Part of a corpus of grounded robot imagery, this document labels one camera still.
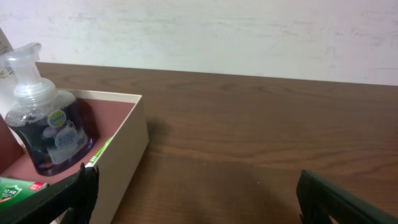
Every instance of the wooden surface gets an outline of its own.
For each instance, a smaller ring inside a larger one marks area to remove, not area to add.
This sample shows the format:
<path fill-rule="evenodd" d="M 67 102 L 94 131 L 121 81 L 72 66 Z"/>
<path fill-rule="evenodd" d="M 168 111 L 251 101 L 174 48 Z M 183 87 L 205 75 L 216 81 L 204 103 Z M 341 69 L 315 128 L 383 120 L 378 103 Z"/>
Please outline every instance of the wooden surface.
<path fill-rule="evenodd" d="M 144 95 L 150 144 L 115 224 L 300 223 L 302 169 L 398 215 L 398 87 L 45 63 L 39 71 L 60 88 Z"/>

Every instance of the white wall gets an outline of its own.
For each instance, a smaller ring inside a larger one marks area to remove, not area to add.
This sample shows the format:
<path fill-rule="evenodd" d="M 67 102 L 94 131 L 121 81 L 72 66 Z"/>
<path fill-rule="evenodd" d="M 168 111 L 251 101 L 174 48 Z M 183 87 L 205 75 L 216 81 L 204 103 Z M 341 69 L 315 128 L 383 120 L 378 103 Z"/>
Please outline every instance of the white wall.
<path fill-rule="evenodd" d="M 1 0 L 41 61 L 398 85 L 396 0 Z"/>

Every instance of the pump dispenser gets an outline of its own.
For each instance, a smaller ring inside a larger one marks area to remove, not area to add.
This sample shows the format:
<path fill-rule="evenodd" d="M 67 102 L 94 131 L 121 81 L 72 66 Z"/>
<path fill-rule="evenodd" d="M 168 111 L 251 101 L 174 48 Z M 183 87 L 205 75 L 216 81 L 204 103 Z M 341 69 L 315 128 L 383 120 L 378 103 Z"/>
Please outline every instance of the pump dispenser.
<path fill-rule="evenodd" d="M 0 57 L 0 65 L 11 67 L 18 80 L 18 104 L 5 120 L 24 142 L 36 171 L 55 175 L 79 161 L 93 140 L 85 133 L 75 96 L 40 76 L 35 65 L 40 49 L 31 43 Z"/>

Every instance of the black object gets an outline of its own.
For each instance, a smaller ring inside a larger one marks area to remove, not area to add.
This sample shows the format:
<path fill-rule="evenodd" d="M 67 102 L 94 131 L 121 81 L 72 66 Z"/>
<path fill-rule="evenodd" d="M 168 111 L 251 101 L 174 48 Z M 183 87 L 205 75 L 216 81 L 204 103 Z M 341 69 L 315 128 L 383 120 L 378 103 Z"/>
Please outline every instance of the black object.
<path fill-rule="evenodd" d="M 48 224 L 68 210 L 61 224 L 87 224 L 98 196 L 98 168 L 85 168 L 0 211 L 1 224 Z"/>
<path fill-rule="evenodd" d="M 313 172 L 303 170 L 296 194 L 303 224 L 398 223 L 398 219 L 333 185 Z"/>

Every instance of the pump nozzle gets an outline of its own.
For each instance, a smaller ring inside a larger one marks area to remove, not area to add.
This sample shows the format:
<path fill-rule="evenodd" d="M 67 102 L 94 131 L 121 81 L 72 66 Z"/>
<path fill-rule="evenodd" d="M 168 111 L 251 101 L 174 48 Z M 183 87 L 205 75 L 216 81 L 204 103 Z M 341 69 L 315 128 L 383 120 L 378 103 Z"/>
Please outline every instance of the pump nozzle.
<path fill-rule="evenodd" d="M 46 104 L 57 96 L 54 83 L 42 78 L 36 67 L 41 48 L 41 44 L 31 43 L 0 57 L 0 65 L 10 66 L 17 77 L 14 96 L 23 106 Z"/>

